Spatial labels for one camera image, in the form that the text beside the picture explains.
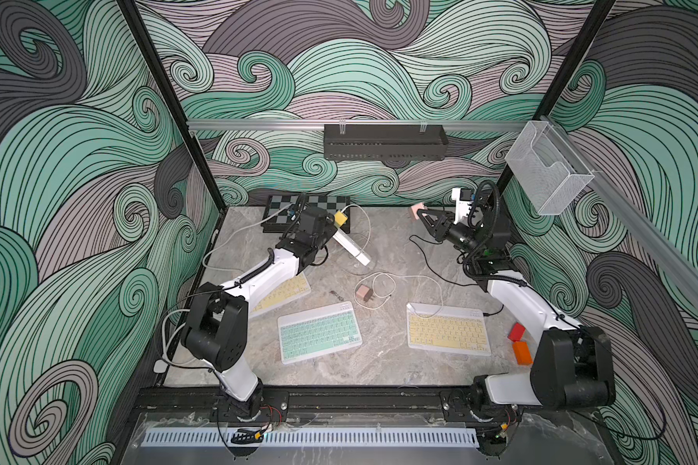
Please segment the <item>white power strip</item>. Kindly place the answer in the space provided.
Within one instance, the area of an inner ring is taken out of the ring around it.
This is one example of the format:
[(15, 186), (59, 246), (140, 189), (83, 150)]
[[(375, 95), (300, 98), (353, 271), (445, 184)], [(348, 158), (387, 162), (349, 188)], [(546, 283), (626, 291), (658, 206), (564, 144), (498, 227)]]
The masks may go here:
[(371, 257), (366, 253), (354, 240), (341, 229), (337, 229), (333, 235), (333, 239), (349, 253), (351, 257), (357, 260), (361, 265), (369, 265)]

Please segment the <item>pink charger adapter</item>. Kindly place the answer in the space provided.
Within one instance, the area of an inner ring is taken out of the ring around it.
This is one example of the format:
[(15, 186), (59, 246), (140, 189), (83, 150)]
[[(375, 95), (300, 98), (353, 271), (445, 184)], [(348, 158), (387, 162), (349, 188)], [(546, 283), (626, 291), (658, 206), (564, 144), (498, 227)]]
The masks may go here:
[(414, 220), (419, 220), (420, 219), (419, 211), (424, 210), (424, 209), (426, 209), (426, 206), (424, 203), (416, 203), (416, 205), (411, 205), (411, 207), (410, 207), (411, 217)]
[(373, 299), (374, 290), (368, 285), (360, 284), (355, 291), (355, 296), (360, 303), (367, 303)]

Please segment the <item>green wireless keyboard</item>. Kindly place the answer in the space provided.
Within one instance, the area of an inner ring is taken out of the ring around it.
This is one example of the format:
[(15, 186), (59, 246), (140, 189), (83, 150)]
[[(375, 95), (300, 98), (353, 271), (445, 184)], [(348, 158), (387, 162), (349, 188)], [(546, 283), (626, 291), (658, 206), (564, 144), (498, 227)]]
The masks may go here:
[(277, 319), (281, 361), (305, 362), (363, 344), (351, 302), (341, 302)]

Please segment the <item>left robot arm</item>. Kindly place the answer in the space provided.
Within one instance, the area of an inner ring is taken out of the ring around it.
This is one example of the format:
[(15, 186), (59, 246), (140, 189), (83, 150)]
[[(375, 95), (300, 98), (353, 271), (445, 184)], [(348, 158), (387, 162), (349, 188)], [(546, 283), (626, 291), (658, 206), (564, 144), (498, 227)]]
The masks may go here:
[(287, 232), (256, 267), (222, 285), (201, 286), (180, 333), (182, 346), (213, 372), (224, 393), (236, 401), (250, 400), (260, 384), (244, 357), (250, 308), (313, 265), (339, 231), (326, 209), (306, 205), (292, 212)]

